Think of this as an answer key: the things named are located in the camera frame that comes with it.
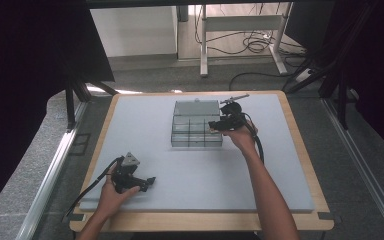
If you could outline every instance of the wooden table frame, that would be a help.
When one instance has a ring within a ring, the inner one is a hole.
[[[181,95],[221,95],[226,92],[190,92]],[[282,110],[285,114],[286,122],[291,131],[292,139],[297,149],[297,154],[301,162],[304,175],[310,188],[315,210],[310,213],[293,213],[298,230],[330,230],[334,222],[331,219],[320,219],[320,214],[329,215],[330,210],[327,206],[325,197],[320,188],[319,181],[314,172],[313,165],[308,156],[292,110],[289,106],[285,94],[281,91],[254,91],[254,92],[229,92],[230,95],[250,94],[276,94],[279,98]],[[166,96],[168,94],[179,93],[150,93],[140,94],[139,96]],[[109,107],[104,125],[102,127],[92,160],[86,174],[82,191],[88,187],[92,173],[102,144],[104,142],[108,126],[114,114],[114,109],[118,98],[125,95],[113,97]],[[92,216],[93,212],[86,212],[79,209],[79,204],[74,210],[74,214],[83,214],[82,221],[71,221],[70,228],[79,232]],[[119,212],[114,215],[103,227],[102,231],[109,232],[153,232],[153,231],[260,231],[260,222],[257,213],[213,213],[213,212]]]

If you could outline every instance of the forearm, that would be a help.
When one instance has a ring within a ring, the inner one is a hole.
[[[104,226],[107,218],[95,212],[87,221],[76,240],[94,240],[98,238],[98,234]]]
[[[299,239],[286,202],[255,149],[242,151],[254,189],[261,228],[267,239]]]

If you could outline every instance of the wire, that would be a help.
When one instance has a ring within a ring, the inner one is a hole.
[[[252,122],[252,119],[251,119],[251,116],[249,116],[247,113],[244,113],[246,116],[248,116],[249,118],[249,121],[251,122],[252,124],[252,127],[248,124],[247,121],[245,121],[245,126],[248,128],[248,130],[252,129],[252,132],[250,130],[251,133],[253,133],[253,136],[252,138],[254,138],[255,140],[255,143],[257,144],[257,148],[258,148],[258,154],[260,155],[260,159],[261,161],[263,162],[264,164],[264,151],[263,151],[263,145],[261,144],[261,141],[260,141],[260,138],[258,137],[257,135],[257,129],[255,128],[255,125],[254,123]]]
[[[255,4],[253,6],[253,8],[249,12],[249,14],[251,14],[252,10],[254,8],[256,8],[256,5],[257,4]],[[263,3],[261,5],[261,7],[260,7],[259,13],[256,13],[256,14],[261,15],[264,6],[265,6],[265,4]],[[276,9],[276,14],[278,13],[279,8],[280,8],[280,2],[278,3],[277,9]],[[198,25],[199,25],[199,19],[201,18],[202,9],[203,9],[203,6],[201,5],[199,13],[198,13],[198,15],[196,15],[196,5],[194,5],[194,13],[195,13],[194,14],[194,17],[195,17],[195,41],[197,43],[199,43],[199,44],[202,44],[202,41],[201,41],[201,39],[199,37],[199,34],[198,34]],[[222,10],[222,5],[221,4],[220,4],[220,11],[223,13],[223,15],[225,15],[224,11]],[[258,31],[252,31],[252,32],[240,31],[240,32],[234,32],[234,33],[226,34],[226,35],[223,35],[223,36],[219,36],[219,37],[216,37],[216,38],[213,38],[213,39],[209,39],[209,40],[206,40],[206,42],[208,43],[208,42],[211,42],[211,41],[214,41],[214,40],[218,40],[218,39],[221,39],[221,38],[225,38],[225,37],[229,37],[229,36],[232,36],[232,35],[247,34],[247,33],[250,33],[250,35],[248,37],[245,37],[244,40],[242,41],[242,44],[243,44],[244,48],[242,50],[237,51],[237,52],[227,52],[227,51],[221,50],[219,48],[215,48],[215,47],[207,47],[207,48],[211,49],[211,50],[215,50],[215,51],[221,52],[221,53],[224,53],[224,54],[227,54],[227,55],[240,54],[240,53],[245,52],[246,50],[249,50],[252,53],[258,54],[258,53],[263,52],[269,46],[269,44],[272,43],[271,42],[272,39],[275,40],[275,38],[272,37],[273,31],[271,31],[270,37],[268,39],[266,39],[264,37],[263,38],[255,37],[254,36],[255,34],[263,35],[263,33],[260,33]],[[293,46],[293,47],[303,48],[302,46],[294,45],[294,44],[290,44],[290,43],[285,43],[285,42],[280,42],[280,43],[281,44],[285,44],[285,45],[289,45],[289,46]],[[282,48],[279,48],[279,50],[280,50],[280,52],[284,52],[285,54],[289,54],[288,51],[285,51]]]
[[[96,178],[96,180],[89,186],[87,187],[83,192],[80,193],[80,195],[76,198],[76,200],[74,200],[74,202],[71,204],[70,208],[67,210],[67,212],[64,214],[63,218],[61,219],[61,222],[65,222],[66,220],[68,220],[68,216],[71,214],[71,212],[74,210],[74,208],[76,207],[77,203],[80,201],[80,199],[82,199],[90,190],[92,190],[92,188],[94,188],[98,183],[99,181],[101,181],[101,179],[107,175],[107,172],[108,170],[111,168],[111,166],[117,162],[119,158],[116,158],[114,159],[110,165],[108,165],[108,167],[106,167],[104,169],[104,171],[101,173],[101,175],[98,176],[98,178]]]

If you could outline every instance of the human hand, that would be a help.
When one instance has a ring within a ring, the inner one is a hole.
[[[123,204],[127,199],[135,195],[140,190],[140,187],[136,186],[130,188],[122,194],[117,193],[111,181],[111,173],[114,171],[114,168],[115,165],[112,166],[107,173],[106,181],[102,186],[98,207],[95,211],[95,215],[99,215],[105,219],[117,213],[121,204]]]
[[[255,133],[257,133],[258,129],[255,125],[249,120],[247,122],[254,128]],[[246,126],[242,126],[236,130],[220,131],[220,133],[224,136],[229,136],[235,146],[237,146],[242,152],[255,150],[255,140]]]

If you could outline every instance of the gray carpet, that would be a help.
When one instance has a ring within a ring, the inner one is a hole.
[[[188,92],[227,91],[230,80],[243,72],[277,74],[274,64],[213,65],[209,68],[208,78],[199,76],[198,67],[154,68],[114,72],[116,82],[108,84],[116,89],[141,92],[168,92],[173,89]],[[232,90],[279,90],[284,82],[285,78],[246,75],[235,80]],[[325,239],[384,239],[384,218],[317,97],[318,84],[316,82],[297,94],[288,96],[288,99],[323,193],[337,219],[335,227],[325,233]],[[89,136],[87,148],[84,153],[82,146],[70,150],[71,154],[62,169],[34,239],[72,239],[68,225],[60,220],[80,191],[110,102],[110,97],[106,94],[93,94],[95,96],[88,104],[78,138],[78,142],[82,142]],[[64,104],[61,100],[58,104],[57,101],[50,101],[50,105],[53,103],[59,113],[55,115],[49,111],[46,121],[53,121],[54,124],[47,125],[44,122],[38,133],[43,137],[34,140],[29,150],[32,154],[25,156],[26,160],[23,159],[30,162],[29,166],[33,166],[21,168],[9,182],[11,187],[0,197],[0,239],[13,239],[18,232],[46,171],[46,163],[35,160],[52,158],[55,146],[64,132]],[[352,106],[348,108],[347,116],[350,132],[363,153],[370,158],[370,167],[373,167],[375,176],[384,187],[384,142]],[[19,180],[23,174],[28,175],[28,179],[35,180]],[[302,239],[316,240],[323,233],[301,231],[300,234]],[[130,236],[128,233],[110,233],[102,234],[100,239],[129,239]]]

